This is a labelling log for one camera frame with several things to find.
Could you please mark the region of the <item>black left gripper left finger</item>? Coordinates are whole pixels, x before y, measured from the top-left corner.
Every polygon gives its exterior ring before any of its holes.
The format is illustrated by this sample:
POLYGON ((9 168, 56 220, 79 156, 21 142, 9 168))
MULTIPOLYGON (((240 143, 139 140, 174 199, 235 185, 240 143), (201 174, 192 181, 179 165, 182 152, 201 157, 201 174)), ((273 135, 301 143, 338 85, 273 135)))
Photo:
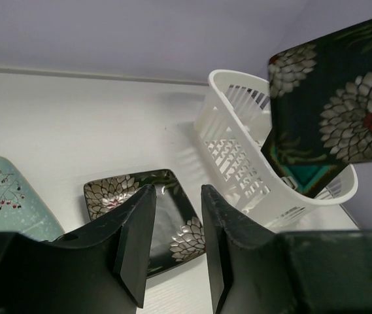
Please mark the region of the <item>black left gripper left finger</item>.
POLYGON ((0 313, 135 313, 144 304, 156 189, 62 235, 0 232, 0 313))

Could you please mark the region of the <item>black floral square plate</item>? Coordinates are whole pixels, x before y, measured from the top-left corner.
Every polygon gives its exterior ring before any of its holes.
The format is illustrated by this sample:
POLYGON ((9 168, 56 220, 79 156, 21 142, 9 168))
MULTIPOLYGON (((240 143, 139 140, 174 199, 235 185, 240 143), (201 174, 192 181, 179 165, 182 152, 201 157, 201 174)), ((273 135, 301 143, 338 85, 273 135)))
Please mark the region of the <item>black floral square plate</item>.
POLYGON ((121 206, 144 185, 156 189, 156 216, 148 277, 167 272, 205 254, 205 234, 192 203, 170 169, 97 179, 84 185, 91 220, 121 206))

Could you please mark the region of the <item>light green speckled plate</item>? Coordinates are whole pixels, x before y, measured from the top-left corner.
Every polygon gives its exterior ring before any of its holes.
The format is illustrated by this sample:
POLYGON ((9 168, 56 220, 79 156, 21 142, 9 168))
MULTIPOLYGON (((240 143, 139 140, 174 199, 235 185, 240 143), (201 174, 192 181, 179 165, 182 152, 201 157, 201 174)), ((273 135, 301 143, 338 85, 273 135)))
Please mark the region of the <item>light green speckled plate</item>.
POLYGON ((22 173, 0 156, 0 232, 18 232, 36 241, 64 234, 60 223, 22 173))

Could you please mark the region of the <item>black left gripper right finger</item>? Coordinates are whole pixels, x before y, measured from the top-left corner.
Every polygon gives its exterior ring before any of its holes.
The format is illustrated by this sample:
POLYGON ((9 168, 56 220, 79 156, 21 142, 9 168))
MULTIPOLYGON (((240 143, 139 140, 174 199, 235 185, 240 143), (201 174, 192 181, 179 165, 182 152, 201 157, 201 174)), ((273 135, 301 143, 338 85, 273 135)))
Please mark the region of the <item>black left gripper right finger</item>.
POLYGON ((372 230, 274 233, 201 188, 215 313, 372 313, 372 230))

